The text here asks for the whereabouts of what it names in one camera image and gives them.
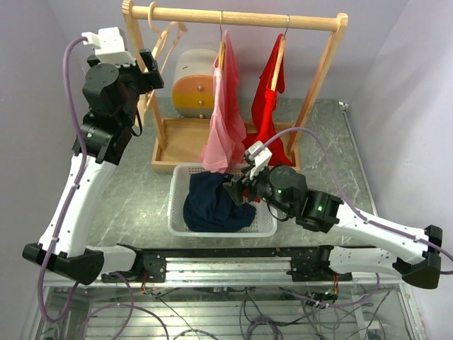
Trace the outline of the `navy blue t shirt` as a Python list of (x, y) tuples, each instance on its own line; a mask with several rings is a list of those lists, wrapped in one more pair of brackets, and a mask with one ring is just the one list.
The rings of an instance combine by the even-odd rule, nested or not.
[(256, 208), (248, 203), (236, 205), (223, 187), (232, 178), (231, 174), (208, 171), (190, 176), (183, 205), (183, 219), (189, 230), (232, 233), (251, 226)]

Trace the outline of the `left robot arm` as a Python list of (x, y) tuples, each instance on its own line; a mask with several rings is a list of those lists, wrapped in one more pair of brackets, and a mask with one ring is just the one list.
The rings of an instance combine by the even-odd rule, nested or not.
[(73, 144), (67, 183), (54, 216), (36, 243), (26, 244), (24, 259), (83, 285), (119, 271), (128, 281), (144, 274), (142, 251), (132, 246), (88, 247), (88, 232), (99, 200), (132, 137), (139, 97), (161, 89), (164, 81), (148, 49), (137, 61), (116, 64), (91, 55), (82, 93), (88, 103)]

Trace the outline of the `yellow wooden hanger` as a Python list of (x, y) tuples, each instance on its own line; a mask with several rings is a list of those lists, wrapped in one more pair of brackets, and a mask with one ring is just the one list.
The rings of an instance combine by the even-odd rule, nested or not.
[(218, 54), (218, 67), (224, 71), (224, 56), (226, 51), (226, 43), (223, 36), (223, 11), (219, 12), (219, 32), (220, 32), (220, 42), (219, 42), (219, 54)]

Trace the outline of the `cream plastic hanger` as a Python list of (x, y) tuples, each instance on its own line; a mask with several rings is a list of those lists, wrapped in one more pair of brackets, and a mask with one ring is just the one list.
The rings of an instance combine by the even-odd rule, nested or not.
[[(157, 6), (156, 2), (151, 2), (151, 4), (148, 7), (148, 12), (147, 12), (147, 20), (148, 20), (149, 28), (151, 29), (151, 31), (153, 33), (156, 33), (159, 36), (155, 46), (153, 47), (153, 49), (151, 51), (151, 55), (155, 60), (158, 60), (160, 58), (160, 56), (162, 55), (162, 53), (164, 52), (172, 29), (175, 28), (177, 30), (176, 39), (173, 41), (173, 44), (172, 44), (170, 50), (168, 51), (168, 53), (164, 59), (164, 62), (160, 68), (160, 73), (163, 74), (165, 71), (166, 65), (168, 63), (169, 57), (173, 53), (175, 47), (179, 43), (183, 34), (186, 33), (188, 31), (188, 29), (183, 22), (171, 21), (165, 29), (159, 30), (153, 24), (153, 10), (156, 8), (156, 6)], [(140, 96), (137, 108), (138, 108), (139, 118), (141, 119), (142, 124), (144, 124), (145, 115), (146, 115), (147, 111), (151, 108), (151, 101), (154, 99), (154, 97), (155, 97), (155, 91), (152, 91), (152, 92), (149, 92), (149, 93), (146, 93), (146, 94)]]

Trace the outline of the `pink t shirt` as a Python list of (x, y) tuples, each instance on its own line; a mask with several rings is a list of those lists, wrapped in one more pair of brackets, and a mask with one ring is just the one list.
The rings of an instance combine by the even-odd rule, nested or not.
[(222, 40), (225, 42), (223, 66), (219, 66), (218, 59), (214, 61), (214, 108), (210, 133), (199, 156), (205, 170), (220, 173), (242, 161), (246, 138), (246, 126), (237, 98), (239, 68), (229, 31), (223, 31)]

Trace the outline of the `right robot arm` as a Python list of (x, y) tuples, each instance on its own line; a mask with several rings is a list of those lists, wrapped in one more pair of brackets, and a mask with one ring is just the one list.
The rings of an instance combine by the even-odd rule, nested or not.
[(279, 165), (253, 175), (245, 168), (223, 187), (235, 204), (260, 200), (311, 232), (337, 232), (364, 247), (322, 247), (312, 272), (320, 280), (351, 272), (383, 273), (422, 289), (436, 289), (441, 276), (442, 229), (385, 220), (348, 206), (336, 195), (312, 190), (304, 175)]

